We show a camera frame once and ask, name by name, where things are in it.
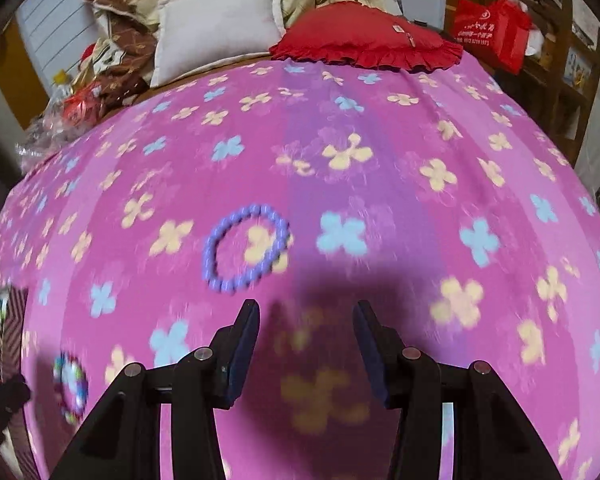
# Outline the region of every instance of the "metal rivet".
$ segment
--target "metal rivet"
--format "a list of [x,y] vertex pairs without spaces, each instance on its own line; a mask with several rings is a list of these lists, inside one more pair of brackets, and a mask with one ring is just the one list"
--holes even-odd
[[195,357],[198,361],[206,361],[214,354],[214,351],[208,346],[203,346],[198,348],[195,352],[193,352],[193,357]]
[[410,359],[412,361],[419,359],[422,355],[422,352],[413,346],[407,346],[402,350],[402,356],[406,359]]
[[138,363],[131,363],[125,366],[125,375],[127,377],[135,377],[142,371],[142,367]]
[[476,361],[474,363],[474,370],[479,374],[485,375],[491,372],[491,365],[485,361]]

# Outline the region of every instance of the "black clamp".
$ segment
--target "black clamp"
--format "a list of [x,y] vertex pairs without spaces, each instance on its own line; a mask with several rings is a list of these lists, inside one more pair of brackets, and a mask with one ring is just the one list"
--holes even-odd
[[388,480],[438,480],[442,403],[454,405],[454,480],[560,480],[549,452],[511,392],[485,361],[443,365],[380,325],[368,301],[353,327],[374,395],[399,408]]
[[147,370],[131,363],[84,420],[51,480],[160,478],[160,406],[171,404],[174,480],[224,480],[213,409],[228,410],[242,393],[260,328],[254,300],[208,347],[177,364]]

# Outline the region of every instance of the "wooden furniture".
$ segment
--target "wooden furniture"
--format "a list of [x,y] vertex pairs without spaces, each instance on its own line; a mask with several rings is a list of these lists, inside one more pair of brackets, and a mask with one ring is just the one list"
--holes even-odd
[[[574,166],[600,81],[600,28],[596,49],[591,50],[572,31],[572,0],[562,0],[562,7],[548,1],[521,1],[529,7],[532,14],[541,16],[555,31],[553,53],[548,64],[525,57],[518,76],[498,72],[496,79],[502,89],[526,110]],[[588,77],[582,78],[575,85],[566,78],[568,58],[573,59],[573,56],[579,57],[589,67]],[[576,133],[570,139],[564,134],[577,110],[580,114]]]

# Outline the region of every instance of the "pillow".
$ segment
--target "pillow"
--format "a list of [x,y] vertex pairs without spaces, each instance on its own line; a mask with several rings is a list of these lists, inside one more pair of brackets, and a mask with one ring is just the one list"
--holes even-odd
[[151,87],[268,54],[285,33],[281,0],[161,0]]
[[273,59],[435,70],[459,63],[462,45],[443,40],[435,31],[403,16],[356,2],[339,2],[301,16],[269,52]]

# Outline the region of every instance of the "floral quilt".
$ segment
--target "floral quilt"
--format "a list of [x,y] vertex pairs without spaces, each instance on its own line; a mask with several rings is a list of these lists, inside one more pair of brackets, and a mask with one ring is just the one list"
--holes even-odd
[[[253,203],[288,220],[288,247],[247,290],[210,290],[206,238]],[[265,221],[232,228],[220,275],[273,243]],[[429,75],[263,60],[129,108],[13,189],[5,282],[29,289],[25,415],[42,478],[72,435],[53,396],[61,350],[80,359],[91,409],[126,363],[177,362],[245,298],[262,323],[243,395],[217,414],[229,479],[384,478],[397,413],[366,380],[360,299],[439,362],[490,362],[564,478],[600,472],[600,216],[469,54]]]

